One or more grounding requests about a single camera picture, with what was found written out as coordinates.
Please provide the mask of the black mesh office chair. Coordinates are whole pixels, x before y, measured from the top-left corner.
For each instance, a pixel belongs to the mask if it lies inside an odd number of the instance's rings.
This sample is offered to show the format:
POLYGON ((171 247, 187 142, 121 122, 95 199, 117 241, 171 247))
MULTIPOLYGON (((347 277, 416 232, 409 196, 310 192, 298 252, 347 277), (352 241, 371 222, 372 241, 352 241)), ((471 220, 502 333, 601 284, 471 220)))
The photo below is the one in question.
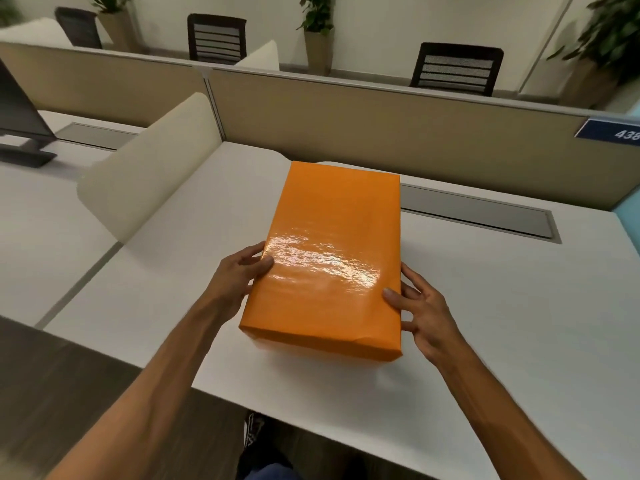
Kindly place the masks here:
POLYGON ((96 13, 72 7, 57 7, 54 15, 73 46, 102 49, 96 13))

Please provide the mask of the orange box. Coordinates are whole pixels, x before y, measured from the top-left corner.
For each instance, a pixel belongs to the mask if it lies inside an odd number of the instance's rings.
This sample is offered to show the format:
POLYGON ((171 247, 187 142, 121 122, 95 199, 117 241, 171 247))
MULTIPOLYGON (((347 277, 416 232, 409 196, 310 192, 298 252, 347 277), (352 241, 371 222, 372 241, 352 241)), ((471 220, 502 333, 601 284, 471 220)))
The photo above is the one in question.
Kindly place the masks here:
POLYGON ((239 329, 254 340, 375 362, 402 356, 401 178, 293 162, 270 225, 269 272, 239 329))

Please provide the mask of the long beige desk partition panel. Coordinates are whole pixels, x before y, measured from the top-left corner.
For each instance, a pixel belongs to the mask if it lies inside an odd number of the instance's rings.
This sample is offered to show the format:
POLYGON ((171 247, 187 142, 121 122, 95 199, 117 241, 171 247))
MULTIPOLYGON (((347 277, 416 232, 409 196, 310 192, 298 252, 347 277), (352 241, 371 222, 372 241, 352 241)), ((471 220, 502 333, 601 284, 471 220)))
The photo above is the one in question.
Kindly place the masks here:
POLYGON ((612 210, 640 188, 640 138, 576 137, 590 118, 629 118, 484 96, 216 66, 225 140, 306 162, 339 162, 612 210))

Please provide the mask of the light blue partition panel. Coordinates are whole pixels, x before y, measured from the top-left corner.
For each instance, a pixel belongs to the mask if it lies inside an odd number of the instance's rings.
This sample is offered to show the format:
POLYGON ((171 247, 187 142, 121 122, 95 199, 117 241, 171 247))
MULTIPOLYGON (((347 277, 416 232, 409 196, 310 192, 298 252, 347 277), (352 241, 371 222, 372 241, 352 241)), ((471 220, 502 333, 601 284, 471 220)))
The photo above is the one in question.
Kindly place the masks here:
POLYGON ((640 255, 640 185, 613 210, 640 255))

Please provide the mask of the person's left hand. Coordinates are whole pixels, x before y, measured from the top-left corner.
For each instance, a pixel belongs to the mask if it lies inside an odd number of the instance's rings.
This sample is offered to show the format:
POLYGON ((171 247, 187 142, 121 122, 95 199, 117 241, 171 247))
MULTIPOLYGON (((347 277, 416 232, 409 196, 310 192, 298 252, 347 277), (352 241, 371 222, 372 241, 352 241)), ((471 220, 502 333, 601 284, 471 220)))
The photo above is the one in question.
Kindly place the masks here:
POLYGON ((217 325, 231 320, 248 295, 248 258, 265 255, 266 242, 261 241, 223 258, 198 298, 196 309, 217 325))

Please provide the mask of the blue desk sign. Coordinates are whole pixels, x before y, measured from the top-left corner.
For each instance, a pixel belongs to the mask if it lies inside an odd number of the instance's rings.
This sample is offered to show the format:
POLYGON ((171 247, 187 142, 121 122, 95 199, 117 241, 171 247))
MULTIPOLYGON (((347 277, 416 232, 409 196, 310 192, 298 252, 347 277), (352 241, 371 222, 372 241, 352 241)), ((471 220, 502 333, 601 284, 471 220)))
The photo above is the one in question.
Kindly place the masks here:
POLYGON ((640 121, 588 118, 574 135, 603 143, 640 147, 640 121))

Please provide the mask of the beige planter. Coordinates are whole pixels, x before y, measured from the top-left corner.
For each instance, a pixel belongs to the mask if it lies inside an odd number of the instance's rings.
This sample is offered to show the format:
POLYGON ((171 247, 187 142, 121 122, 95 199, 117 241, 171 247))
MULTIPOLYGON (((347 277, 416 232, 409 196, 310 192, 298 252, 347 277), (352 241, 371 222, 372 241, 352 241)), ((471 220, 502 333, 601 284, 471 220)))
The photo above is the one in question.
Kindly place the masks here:
POLYGON ((97 17, 107 31, 116 51, 141 53, 141 45, 126 7, 114 13, 98 13, 97 17))
POLYGON ((322 32, 304 31, 309 74, 329 76, 332 70, 334 33, 334 29, 322 32))
POLYGON ((562 106, 602 111, 616 92, 619 76, 590 59, 581 59, 574 67, 559 96, 562 106))

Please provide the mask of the person's blue trouser leg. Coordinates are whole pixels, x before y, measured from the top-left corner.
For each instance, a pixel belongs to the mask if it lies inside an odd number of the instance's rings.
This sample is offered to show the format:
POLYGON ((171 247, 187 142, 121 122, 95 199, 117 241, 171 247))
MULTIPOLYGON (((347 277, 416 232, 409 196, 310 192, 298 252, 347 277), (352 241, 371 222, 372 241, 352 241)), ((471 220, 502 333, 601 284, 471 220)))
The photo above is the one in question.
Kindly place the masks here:
POLYGON ((274 445, 258 442, 241 453, 236 480, 303 480, 289 459, 274 445))

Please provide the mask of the person's left forearm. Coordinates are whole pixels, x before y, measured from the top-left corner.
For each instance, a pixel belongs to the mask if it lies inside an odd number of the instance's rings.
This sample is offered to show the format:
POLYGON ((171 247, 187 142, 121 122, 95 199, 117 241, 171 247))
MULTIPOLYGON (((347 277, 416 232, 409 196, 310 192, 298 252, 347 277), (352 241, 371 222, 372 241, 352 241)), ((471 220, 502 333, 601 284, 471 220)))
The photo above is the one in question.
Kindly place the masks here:
POLYGON ((242 301, 199 298, 132 384, 45 480, 144 480, 213 340, 242 301))

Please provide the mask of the person's black patterned shoe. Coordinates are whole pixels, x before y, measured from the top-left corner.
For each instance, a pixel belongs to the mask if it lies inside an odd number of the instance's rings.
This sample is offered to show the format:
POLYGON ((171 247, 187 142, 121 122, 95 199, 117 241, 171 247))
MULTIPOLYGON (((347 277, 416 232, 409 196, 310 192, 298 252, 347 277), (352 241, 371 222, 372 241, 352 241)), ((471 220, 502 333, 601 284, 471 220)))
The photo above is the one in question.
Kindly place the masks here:
POLYGON ((260 437, 260 433, 268 425, 269 418, 256 411, 248 410, 243 422, 243 448, 247 449, 260 437))

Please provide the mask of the black slatted office chair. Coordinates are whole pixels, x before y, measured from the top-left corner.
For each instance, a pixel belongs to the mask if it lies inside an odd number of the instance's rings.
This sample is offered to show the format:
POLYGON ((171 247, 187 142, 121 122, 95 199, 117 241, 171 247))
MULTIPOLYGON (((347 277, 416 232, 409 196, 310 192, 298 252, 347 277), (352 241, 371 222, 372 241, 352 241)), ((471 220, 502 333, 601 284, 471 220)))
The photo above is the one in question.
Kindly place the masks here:
POLYGON ((246 20, 231 16, 188 15, 189 58, 234 65, 246 58, 246 20))
POLYGON ((501 48, 423 42, 410 87, 491 97, 503 58, 501 48))

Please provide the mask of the black computer monitor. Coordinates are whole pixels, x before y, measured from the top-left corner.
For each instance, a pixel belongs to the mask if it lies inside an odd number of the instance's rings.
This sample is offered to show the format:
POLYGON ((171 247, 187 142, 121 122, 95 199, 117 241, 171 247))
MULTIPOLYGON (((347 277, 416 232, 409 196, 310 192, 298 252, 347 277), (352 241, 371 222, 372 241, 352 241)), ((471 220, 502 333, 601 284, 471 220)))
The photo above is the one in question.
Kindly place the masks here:
POLYGON ((35 105, 0 59, 0 137, 25 138, 20 145, 0 143, 0 162, 41 168, 56 158, 44 147, 57 141, 35 105))

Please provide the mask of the large green potted plant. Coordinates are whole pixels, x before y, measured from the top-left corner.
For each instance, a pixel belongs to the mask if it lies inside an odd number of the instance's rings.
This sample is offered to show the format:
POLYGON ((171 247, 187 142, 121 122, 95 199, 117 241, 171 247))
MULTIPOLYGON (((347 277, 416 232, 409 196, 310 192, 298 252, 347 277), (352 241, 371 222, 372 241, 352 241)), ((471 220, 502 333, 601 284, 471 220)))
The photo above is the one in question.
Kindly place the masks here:
POLYGON ((578 39, 547 57, 588 59, 612 72, 619 85, 640 78, 640 0, 596 0, 593 15, 578 39))

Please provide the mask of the person's right forearm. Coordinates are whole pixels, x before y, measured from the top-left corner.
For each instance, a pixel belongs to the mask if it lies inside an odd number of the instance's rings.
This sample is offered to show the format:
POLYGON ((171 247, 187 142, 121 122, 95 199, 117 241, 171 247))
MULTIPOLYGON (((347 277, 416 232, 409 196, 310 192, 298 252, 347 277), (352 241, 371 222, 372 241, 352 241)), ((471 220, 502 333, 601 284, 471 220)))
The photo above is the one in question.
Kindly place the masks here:
POLYGON ((500 480, 587 480, 540 432, 468 343, 457 337, 431 358, 500 480))

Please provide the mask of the person's right hand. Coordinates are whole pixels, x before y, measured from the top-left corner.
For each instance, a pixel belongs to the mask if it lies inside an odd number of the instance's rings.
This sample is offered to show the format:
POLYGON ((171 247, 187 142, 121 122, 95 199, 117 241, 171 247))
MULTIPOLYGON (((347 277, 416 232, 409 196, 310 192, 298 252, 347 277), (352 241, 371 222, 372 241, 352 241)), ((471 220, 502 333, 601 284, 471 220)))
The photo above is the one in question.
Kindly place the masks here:
POLYGON ((414 313, 410 321, 401 322, 401 330, 412 334, 421 354, 439 370, 455 368, 468 352, 468 343, 444 296, 404 262, 401 274, 410 281, 401 282, 401 288, 414 288, 414 313))

